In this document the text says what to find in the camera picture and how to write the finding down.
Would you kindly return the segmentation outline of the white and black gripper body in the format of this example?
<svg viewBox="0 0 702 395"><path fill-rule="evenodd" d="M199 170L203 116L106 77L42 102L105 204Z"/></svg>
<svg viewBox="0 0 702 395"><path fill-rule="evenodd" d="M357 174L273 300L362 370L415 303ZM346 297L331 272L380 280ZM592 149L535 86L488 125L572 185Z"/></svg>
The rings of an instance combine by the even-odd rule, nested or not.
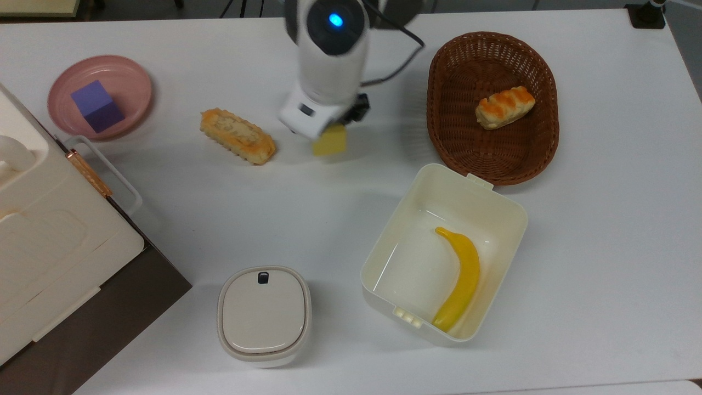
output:
<svg viewBox="0 0 702 395"><path fill-rule="evenodd" d="M327 127L344 123L358 100L359 95L356 94L341 104L320 104L303 92L300 82L295 82L278 112L278 119L291 132L308 139L318 139Z"/></svg>

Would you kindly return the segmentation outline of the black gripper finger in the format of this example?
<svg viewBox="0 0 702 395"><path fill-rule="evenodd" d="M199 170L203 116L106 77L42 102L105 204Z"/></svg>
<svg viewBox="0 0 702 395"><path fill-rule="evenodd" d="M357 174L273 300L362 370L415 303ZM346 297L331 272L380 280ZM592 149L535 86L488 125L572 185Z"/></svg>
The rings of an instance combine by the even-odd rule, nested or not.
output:
<svg viewBox="0 0 702 395"><path fill-rule="evenodd" d="M366 93L359 93L354 104L346 112L346 125L353 122L361 122L370 110L370 103Z"/></svg>

